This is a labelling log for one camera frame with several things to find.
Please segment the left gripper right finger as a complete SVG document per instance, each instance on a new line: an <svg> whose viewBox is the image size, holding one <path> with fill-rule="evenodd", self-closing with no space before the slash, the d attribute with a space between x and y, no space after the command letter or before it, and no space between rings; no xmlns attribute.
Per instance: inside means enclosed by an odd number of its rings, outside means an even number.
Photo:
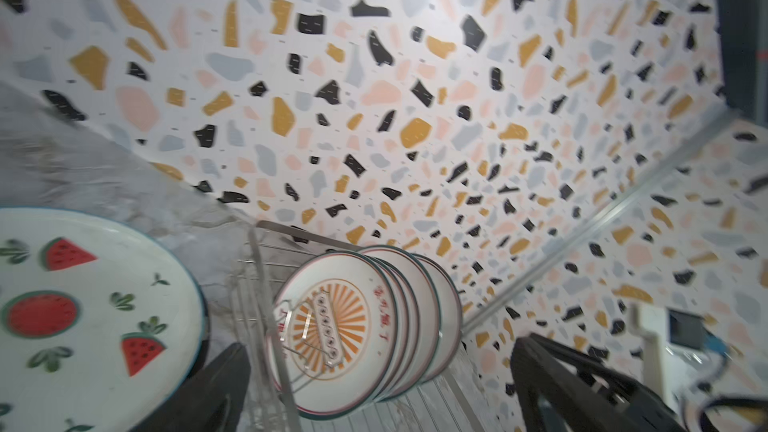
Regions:
<svg viewBox="0 0 768 432"><path fill-rule="evenodd" d="M600 360L541 335L516 340L510 367L528 431L598 431L599 407L584 379Z"/></svg>

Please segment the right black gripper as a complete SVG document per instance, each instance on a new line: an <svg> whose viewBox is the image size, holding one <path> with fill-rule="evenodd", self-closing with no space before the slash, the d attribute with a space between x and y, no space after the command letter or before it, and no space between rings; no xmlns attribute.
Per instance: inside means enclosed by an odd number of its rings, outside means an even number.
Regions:
<svg viewBox="0 0 768 432"><path fill-rule="evenodd" d="M598 431L681 431L675 413L636 379L600 365L584 379L599 407Z"/></svg>

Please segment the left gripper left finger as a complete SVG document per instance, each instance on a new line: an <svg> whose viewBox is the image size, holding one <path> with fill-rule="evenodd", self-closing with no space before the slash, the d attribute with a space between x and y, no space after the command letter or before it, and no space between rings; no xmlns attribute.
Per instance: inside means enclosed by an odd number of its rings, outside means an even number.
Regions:
<svg viewBox="0 0 768 432"><path fill-rule="evenodd" d="M134 429L235 431L245 404L250 372L246 348L233 343Z"/></svg>

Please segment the watermelon pattern plate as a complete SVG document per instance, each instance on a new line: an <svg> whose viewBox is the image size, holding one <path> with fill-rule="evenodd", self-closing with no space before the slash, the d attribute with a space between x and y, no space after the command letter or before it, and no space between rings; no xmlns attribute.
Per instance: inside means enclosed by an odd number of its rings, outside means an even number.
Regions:
<svg viewBox="0 0 768 432"><path fill-rule="evenodd" d="M199 287L164 246L68 210L1 212L1 427L128 431L203 358Z"/></svg>

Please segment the orange sunburst plate front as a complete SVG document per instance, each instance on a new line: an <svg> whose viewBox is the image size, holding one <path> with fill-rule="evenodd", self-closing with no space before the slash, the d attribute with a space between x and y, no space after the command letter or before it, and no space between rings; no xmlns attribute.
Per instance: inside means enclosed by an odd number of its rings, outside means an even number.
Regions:
<svg viewBox="0 0 768 432"><path fill-rule="evenodd" d="M383 384L398 313L392 286L371 259L333 251L305 262L280 287L272 314L267 367L300 416L336 419Z"/></svg>

